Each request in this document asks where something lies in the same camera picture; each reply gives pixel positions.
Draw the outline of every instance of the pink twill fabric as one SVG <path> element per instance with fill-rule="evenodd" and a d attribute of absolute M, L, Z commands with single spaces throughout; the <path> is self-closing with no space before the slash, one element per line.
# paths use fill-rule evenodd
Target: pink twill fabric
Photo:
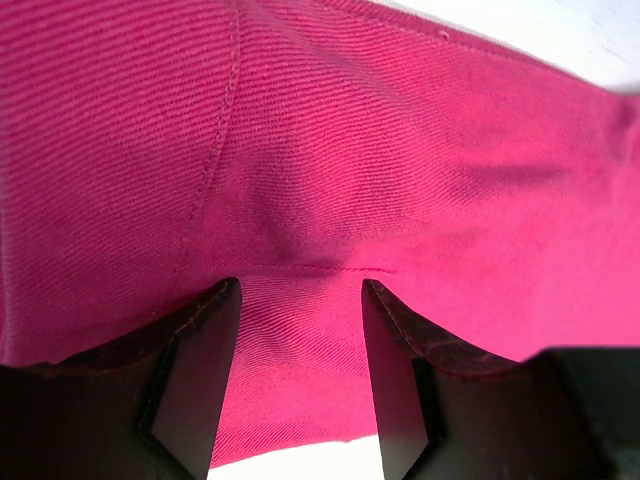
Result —
<path fill-rule="evenodd" d="M 237 276 L 214 464 L 375 432 L 365 277 L 513 359 L 640 343 L 638 97 L 362 0 L 8 0 L 0 39 L 0 362 Z"/>

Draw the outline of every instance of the black plastic piece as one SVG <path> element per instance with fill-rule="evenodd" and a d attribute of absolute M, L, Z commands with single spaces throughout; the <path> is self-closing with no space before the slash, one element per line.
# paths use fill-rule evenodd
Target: black plastic piece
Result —
<path fill-rule="evenodd" d="M 366 280 L 364 331 L 386 480 L 640 479 L 640 349 L 518 364 Z"/>
<path fill-rule="evenodd" d="M 0 478 L 204 480 L 240 306 L 227 279 L 61 364 L 0 367 Z"/>

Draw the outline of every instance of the white surface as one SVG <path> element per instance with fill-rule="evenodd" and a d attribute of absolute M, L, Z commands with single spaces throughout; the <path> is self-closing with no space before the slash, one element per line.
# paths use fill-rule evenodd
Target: white surface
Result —
<path fill-rule="evenodd" d="M 209 472 L 208 480 L 384 480 L 378 437 L 271 452 Z"/>
<path fill-rule="evenodd" d="M 613 91 L 640 93 L 640 0 L 375 0 L 528 53 Z M 209 480 L 383 480 L 376 436 L 271 452 Z"/>
<path fill-rule="evenodd" d="M 640 93 L 640 0 L 374 0 Z"/>

